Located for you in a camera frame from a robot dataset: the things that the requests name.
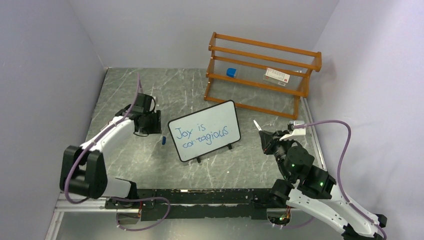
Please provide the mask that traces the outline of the white blue marker pen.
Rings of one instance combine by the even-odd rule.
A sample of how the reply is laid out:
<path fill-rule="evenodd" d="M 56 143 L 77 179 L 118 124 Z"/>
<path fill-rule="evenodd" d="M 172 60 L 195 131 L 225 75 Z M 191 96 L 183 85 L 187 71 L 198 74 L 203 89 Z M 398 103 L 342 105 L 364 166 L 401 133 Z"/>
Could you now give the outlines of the white blue marker pen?
<path fill-rule="evenodd" d="M 258 131 L 262 130 L 262 128 L 260 127 L 260 125 L 257 123 L 257 121 L 255 119 L 253 120 L 253 123 L 256 126 L 256 128 L 258 129 Z"/>

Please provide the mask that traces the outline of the small whiteboard black frame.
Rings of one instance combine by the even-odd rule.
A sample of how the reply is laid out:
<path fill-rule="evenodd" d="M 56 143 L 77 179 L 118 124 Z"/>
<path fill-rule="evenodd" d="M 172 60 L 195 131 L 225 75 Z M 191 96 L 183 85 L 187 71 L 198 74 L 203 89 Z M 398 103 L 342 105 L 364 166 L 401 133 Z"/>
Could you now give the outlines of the small whiteboard black frame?
<path fill-rule="evenodd" d="M 167 124 L 181 162 L 185 163 L 240 141 L 241 129 L 233 100 L 172 119 Z"/>

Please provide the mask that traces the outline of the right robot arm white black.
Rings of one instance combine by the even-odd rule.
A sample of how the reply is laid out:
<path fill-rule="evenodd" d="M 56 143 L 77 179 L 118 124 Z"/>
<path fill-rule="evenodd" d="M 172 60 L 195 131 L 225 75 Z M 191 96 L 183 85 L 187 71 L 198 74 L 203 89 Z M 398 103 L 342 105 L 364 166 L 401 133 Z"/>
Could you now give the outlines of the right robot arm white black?
<path fill-rule="evenodd" d="M 269 192 L 270 202 L 279 208 L 299 209 L 326 223 L 345 240 L 382 240 L 379 232 L 387 223 L 343 196 L 337 181 L 314 165 L 315 158 L 296 140 L 286 139 L 289 131 L 259 130 L 261 149 L 275 157 L 282 175 Z"/>

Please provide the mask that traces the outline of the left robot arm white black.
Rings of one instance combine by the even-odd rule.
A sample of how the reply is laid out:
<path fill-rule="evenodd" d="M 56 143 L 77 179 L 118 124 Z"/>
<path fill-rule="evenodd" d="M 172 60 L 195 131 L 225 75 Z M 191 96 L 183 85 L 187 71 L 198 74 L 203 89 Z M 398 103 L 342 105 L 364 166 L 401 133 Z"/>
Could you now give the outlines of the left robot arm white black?
<path fill-rule="evenodd" d="M 155 98 L 138 93 L 134 102 L 119 110 L 92 139 L 64 150 L 60 190 L 73 204 L 80 200 L 71 199 L 69 194 L 83 196 L 85 200 L 115 198 L 126 208 L 134 207 L 139 200 L 136 183 L 108 176 L 105 160 L 131 135 L 148 137 L 161 132 L 161 111 L 156 109 Z"/>

